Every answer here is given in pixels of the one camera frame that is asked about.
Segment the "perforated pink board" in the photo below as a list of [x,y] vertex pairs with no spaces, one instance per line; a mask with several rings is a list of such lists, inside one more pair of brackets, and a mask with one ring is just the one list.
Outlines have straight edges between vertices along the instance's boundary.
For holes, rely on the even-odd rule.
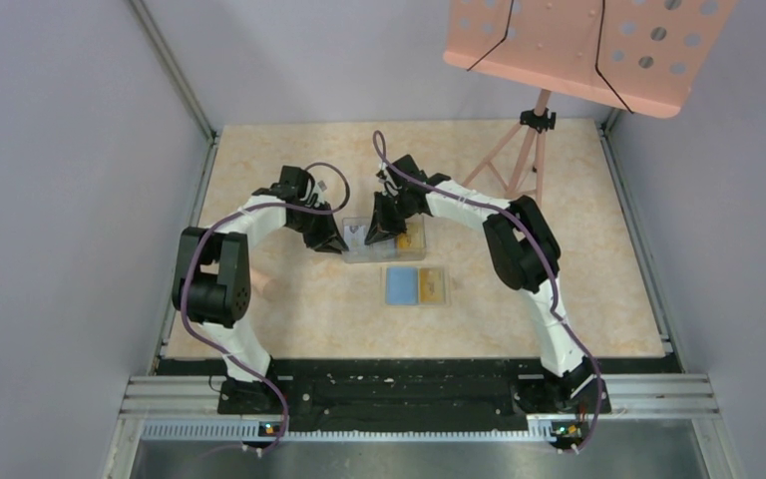
[[[445,61],[469,68],[503,38],[511,0],[451,0]],[[606,0],[600,71],[637,113],[676,115],[737,0]],[[601,0],[515,0],[507,40],[473,71],[613,107],[596,73]]]

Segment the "blue square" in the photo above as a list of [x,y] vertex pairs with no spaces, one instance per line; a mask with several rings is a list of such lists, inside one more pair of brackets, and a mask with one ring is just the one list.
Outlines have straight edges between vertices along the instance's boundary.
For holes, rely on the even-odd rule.
[[389,266],[386,268],[386,304],[418,304],[418,268]]

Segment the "gray wall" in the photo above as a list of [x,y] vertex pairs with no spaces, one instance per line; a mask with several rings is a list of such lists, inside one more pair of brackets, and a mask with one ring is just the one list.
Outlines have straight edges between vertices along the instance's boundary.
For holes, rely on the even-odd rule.
[[679,116],[624,117],[614,139],[682,357],[766,477],[766,2],[739,3]]
[[204,143],[123,1],[0,1],[0,477],[98,477]]
[[[442,60],[448,0],[147,3],[217,126],[517,117],[538,95]],[[561,95],[550,107],[608,112]]]

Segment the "transparent container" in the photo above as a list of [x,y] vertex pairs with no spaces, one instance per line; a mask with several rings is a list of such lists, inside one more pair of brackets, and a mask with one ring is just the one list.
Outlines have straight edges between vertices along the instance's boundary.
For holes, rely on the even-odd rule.
[[383,303],[387,306],[450,304],[448,271],[439,265],[389,265],[382,268]]
[[371,227],[370,218],[342,220],[342,237],[348,251],[342,254],[345,262],[419,261],[427,255],[424,236],[424,217],[416,215],[407,220],[407,231],[397,238],[365,245],[365,236]]

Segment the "purple cable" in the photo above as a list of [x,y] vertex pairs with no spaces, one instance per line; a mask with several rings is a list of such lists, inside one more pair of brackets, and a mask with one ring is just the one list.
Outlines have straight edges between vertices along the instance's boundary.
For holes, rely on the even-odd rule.
[[[343,208],[345,208],[345,205],[348,204],[348,201],[351,198],[351,188],[350,188],[350,185],[348,184],[348,180],[345,178],[345,176],[342,174],[342,172],[338,168],[334,167],[333,165],[330,165],[329,163],[316,162],[316,163],[313,163],[312,165],[309,165],[308,167],[306,167],[305,170],[309,170],[310,168],[316,167],[316,166],[327,167],[330,170],[333,170],[334,172],[336,172],[336,174],[339,175],[339,178],[342,179],[342,182],[345,184],[345,199],[342,201],[341,205],[339,205],[334,210],[314,210],[312,208],[299,207],[299,206],[296,206],[296,205],[289,205],[289,204],[286,204],[286,203],[278,203],[278,202],[261,203],[259,205],[254,205],[254,206],[252,206],[250,208],[247,208],[247,209],[245,209],[243,211],[235,212],[235,213],[233,213],[231,215],[228,215],[227,217],[222,218],[221,220],[215,222],[214,225],[209,227],[209,229],[206,232],[204,232],[204,234],[201,236],[200,240],[198,241],[198,244],[195,247],[195,251],[192,254],[192,261],[190,262],[190,267],[189,267],[189,269],[187,269],[187,276],[186,276],[186,278],[184,278],[184,287],[181,290],[181,296],[182,296],[182,298],[181,298],[181,321],[184,324],[184,329],[190,334],[190,336],[192,336],[195,339],[197,339],[198,341],[206,344],[207,346],[217,350],[222,355],[226,356],[227,359],[230,362],[232,362],[236,367],[238,367],[239,369],[247,372],[251,376],[255,377],[257,380],[262,381],[262,383],[265,384],[269,389],[271,389],[274,392],[274,394],[277,394],[277,398],[280,399],[280,406],[282,408],[282,411],[280,412],[280,419],[281,419],[280,420],[280,427],[277,430],[277,434],[274,435],[274,441],[272,441],[271,444],[269,444],[268,446],[266,446],[262,450],[262,454],[268,453],[275,446],[277,446],[277,443],[280,442],[280,439],[282,439],[283,435],[286,433],[286,428],[288,427],[288,422],[289,422],[289,405],[288,405],[288,403],[286,403],[286,398],[283,397],[283,393],[280,392],[280,389],[277,387],[277,385],[274,384],[273,382],[271,382],[270,380],[268,380],[268,378],[266,378],[262,374],[260,374],[260,373],[258,373],[256,371],[254,371],[253,369],[251,369],[247,364],[244,364],[242,361],[240,361],[238,358],[236,358],[236,356],[233,353],[231,353],[230,351],[225,349],[220,344],[217,344],[217,343],[207,339],[206,337],[202,336],[201,334],[199,334],[197,331],[194,330],[194,328],[192,327],[192,324],[190,323],[190,319],[187,316],[187,311],[188,311],[188,307],[189,307],[190,288],[192,287],[192,278],[194,277],[195,269],[198,266],[198,260],[200,259],[200,254],[203,251],[204,246],[206,245],[206,241],[222,225],[224,225],[227,222],[230,222],[230,221],[233,221],[233,220],[239,218],[244,213],[255,212],[257,210],[262,210],[263,208],[280,207],[280,208],[286,208],[288,210],[295,210],[295,211],[298,211],[298,212],[309,213],[309,214],[312,214],[312,215],[333,215],[335,213],[338,213]],[[228,447],[229,446],[227,446],[227,445],[218,446],[218,447],[216,447],[214,449],[211,449],[211,450],[203,453],[197,459],[201,459],[201,458],[206,457],[208,455],[211,455],[211,454],[213,454],[215,452],[219,452],[219,451],[221,451],[223,449],[227,449]]]
[[530,231],[528,231],[527,227],[525,227],[524,224],[522,224],[521,221],[515,217],[515,215],[511,214],[510,212],[502,208],[498,208],[488,203],[475,202],[474,200],[464,198],[450,192],[446,192],[432,185],[427,185],[426,183],[422,183],[410,177],[409,175],[405,174],[404,172],[398,170],[394,165],[392,165],[391,162],[389,162],[389,159],[386,158],[386,138],[383,137],[383,132],[381,132],[380,130],[374,131],[374,134],[371,136],[371,141],[374,144],[374,150],[377,152],[377,156],[380,157],[380,160],[386,165],[388,169],[395,172],[395,174],[398,175],[399,177],[403,178],[404,180],[414,185],[418,185],[419,187],[422,187],[425,190],[438,193],[439,195],[442,195],[443,197],[448,197],[458,202],[463,202],[466,205],[470,205],[472,207],[484,208],[487,210],[492,210],[494,212],[497,212],[503,215],[504,217],[506,217],[507,220],[512,222],[512,224],[515,225],[515,227],[521,233],[524,234],[525,238],[527,238],[527,242],[530,244],[530,246],[533,247],[533,250],[536,252],[536,256],[539,258],[539,262],[542,263],[542,267],[544,267],[545,271],[548,273],[548,280],[551,282],[551,290],[554,294],[553,302],[551,304],[551,314],[557,321],[560,322],[560,324],[568,333],[569,337],[574,342],[574,344],[576,344],[576,346],[582,351],[582,353],[585,354],[585,356],[591,360],[591,366],[594,369],[594,376],[597,381],[597,403],[594,406],[594,414],[591,417],[591,428],[589,429],[589,432],[586,435],[586,437],[579,444],[579,447],[577,449],[571,449],[571,451],[574,451],[576,453],[581,452],[586,446],[588,446],[589,440],[594,434],[594,428],[597,426],[597,419],[600,416],[600,409],[603,407],[602,373],[600,371],[600,365],[597,364],[597,360],[594,358],[594,355],[591,354],[591,351],[589,351],[588,348],[585,347],[585,345],[582,343],[582,341],[579,340],[579,338],[576,336],[576,334],[572,331],[571,327],[566,322],[566,319],[563,318],[557,312],[557,307],[560,304],[560,289],[559,289],[559,286],[557,285],[557,276],[554,274],[554,271],[551,269],[551,265],[548,263],[548,259],[545,257],[545,252],[542,251],[542,249],[539,247],[539,244],[533,238],[533,234],[531,234]]

